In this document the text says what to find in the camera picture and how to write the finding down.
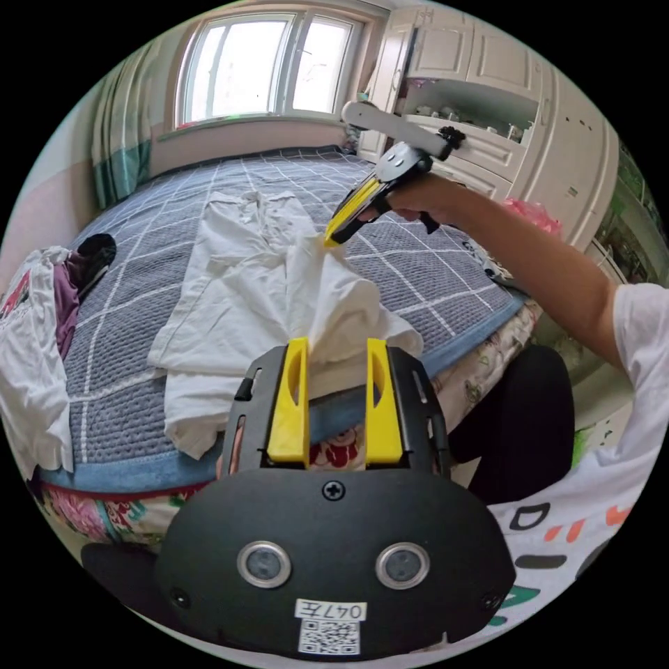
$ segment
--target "black cloth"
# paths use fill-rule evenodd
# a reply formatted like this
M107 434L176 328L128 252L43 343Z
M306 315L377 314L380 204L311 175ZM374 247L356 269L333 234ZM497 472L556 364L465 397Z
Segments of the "black cloth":
M449 435L453 459L481 458L469 486L487 505L516 502L560 481L574 452L569 373L552 348L529 346Z
M82 299L104 275L116 258L116 241L111 235L101 233L86 238L70 253L65 265L72 285Z

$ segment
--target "gray checkered blanket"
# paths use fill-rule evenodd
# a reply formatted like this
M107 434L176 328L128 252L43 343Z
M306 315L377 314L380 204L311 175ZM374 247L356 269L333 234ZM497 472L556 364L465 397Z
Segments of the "gray checkered blanket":
M198 223L213 191L290 190L324 230L336 205L370 164L335 148L220 160L160 176L105 211L72 243L106 232L114 264L83 302L66 359L75 471L42 480L96 493L143 493L213 478L220 440L202 460L164 436L164 376L146 357L180 294ZM350 241L348 260L375 282L383 304L424 339L431 376L482 343L521 307L495 285L454 229L426 235L420 224L386 215ZM312 438L358 423L360 389L312 404Z

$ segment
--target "purple clothing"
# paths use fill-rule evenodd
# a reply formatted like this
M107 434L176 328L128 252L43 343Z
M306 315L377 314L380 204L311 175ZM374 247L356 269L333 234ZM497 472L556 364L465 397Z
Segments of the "purple clothing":
M67 262L54 266L54 301L56 303L56 343L61 358L70 350L79 313L79 291L70 281Z
M79 305L115 256L116 242L110 235L93 235L84 240L76 251L71 251L62 265L54 267L56 342L63 360L75 334Z

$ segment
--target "pink bag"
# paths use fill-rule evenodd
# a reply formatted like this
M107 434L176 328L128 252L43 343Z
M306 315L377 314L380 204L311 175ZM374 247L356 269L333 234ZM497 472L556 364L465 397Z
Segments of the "pink bag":
M524 216L528 221L534 223L538 228L541 228L549 235L560 236L562 232L562 223L552 219L546 207L543 204L533 204L530 202L522 202L521 200L514 200L508 198L503 202L505 207L508 207L517 214Z

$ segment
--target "bed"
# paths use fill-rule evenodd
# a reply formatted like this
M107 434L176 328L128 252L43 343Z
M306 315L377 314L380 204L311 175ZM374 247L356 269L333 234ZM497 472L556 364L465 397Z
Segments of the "bed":
M215 478L222 439L200 461L164 436L164 374L146 356L176 304L209 194L290 190L323 230L369 171L337 147L292 149L162 175L106 210L72 242L116 239L107 276L82 304L65 360L74 473L39 472L45 509L93 541L159 544L184 501ZM535 326L536 304L494 284L454 229L426 236L394 215L350 242L355 271L423 336L423 363L452 430L501 377ZM360 389L311 406L312 466L360 468Z

